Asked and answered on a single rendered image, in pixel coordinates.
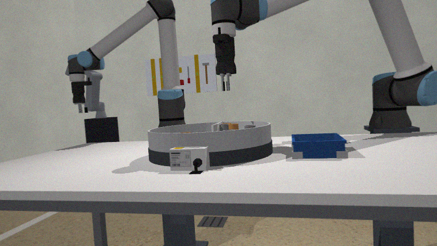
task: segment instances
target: floor grate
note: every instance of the floor grate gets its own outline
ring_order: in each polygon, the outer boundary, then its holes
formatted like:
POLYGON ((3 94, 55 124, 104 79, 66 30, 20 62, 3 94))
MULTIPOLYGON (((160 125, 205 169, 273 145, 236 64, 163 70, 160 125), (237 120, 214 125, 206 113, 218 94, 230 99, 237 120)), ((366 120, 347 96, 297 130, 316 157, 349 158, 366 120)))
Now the floor grate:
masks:
POLYGON ((205 216, 197 226, 223 227, 228 217, 205 216))

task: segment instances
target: brown floor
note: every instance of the brown floor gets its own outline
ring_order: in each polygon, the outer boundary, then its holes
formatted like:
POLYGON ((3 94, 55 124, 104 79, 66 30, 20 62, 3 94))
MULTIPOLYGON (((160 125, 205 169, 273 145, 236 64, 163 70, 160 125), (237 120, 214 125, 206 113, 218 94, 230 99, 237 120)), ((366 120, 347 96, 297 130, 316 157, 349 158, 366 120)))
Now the brown floor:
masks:
MULTIPOLYGON (((0 235, 45 212, 0 211, 0 235)), ((303 218, 228 217, 223 228, 197 227, 209 246, 373 245, 372 222, 303 218)), ((159 214, 106 214, 108 245, 163 246, 159 214)), ((415 222, 415 246, 437 246, 437 222, 415 222)), ((93 246, 91 213, 57 213, 0 241, 0 246, 93 246)))

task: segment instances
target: table leg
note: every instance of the table leg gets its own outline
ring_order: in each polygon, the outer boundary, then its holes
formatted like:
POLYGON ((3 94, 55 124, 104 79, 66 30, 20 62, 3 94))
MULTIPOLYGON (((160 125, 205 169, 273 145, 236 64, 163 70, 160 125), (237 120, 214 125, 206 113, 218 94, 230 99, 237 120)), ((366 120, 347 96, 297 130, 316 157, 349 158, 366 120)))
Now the table leg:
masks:
POLYGON ((162 215, 164 246, 208 246, 208 241, 196 241, 194 216, 162 215))
POLYGON ((108 246, 105 213, 93 213, 94 245, 108 246))
POLYGON ((414 246, 413 222, 373 221, 374 246, 414 246))

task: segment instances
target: blue tray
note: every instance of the blue tray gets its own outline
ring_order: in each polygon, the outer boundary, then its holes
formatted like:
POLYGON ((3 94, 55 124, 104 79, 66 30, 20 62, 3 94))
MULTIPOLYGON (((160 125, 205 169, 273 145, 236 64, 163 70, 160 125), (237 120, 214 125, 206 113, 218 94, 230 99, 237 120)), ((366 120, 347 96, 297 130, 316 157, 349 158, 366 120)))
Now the blue tray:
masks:
POLYGON ((346 139, 338 133, 293 134, 293 151, 304 159, 337 158, 337 151, 346 150, 346 139))

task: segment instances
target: hammer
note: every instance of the hammer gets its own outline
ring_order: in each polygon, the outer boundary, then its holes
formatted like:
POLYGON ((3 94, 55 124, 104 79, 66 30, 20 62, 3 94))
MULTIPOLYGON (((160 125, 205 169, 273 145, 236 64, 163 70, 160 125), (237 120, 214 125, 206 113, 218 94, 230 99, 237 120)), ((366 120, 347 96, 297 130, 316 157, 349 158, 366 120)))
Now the hammer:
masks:
POLYGON ((202 63, 203 66, 205 66, 205 77, 206 77, 206 84, 208 84, 208 70, 206 69, 206 66, 209 65, 209 63, 202 63))

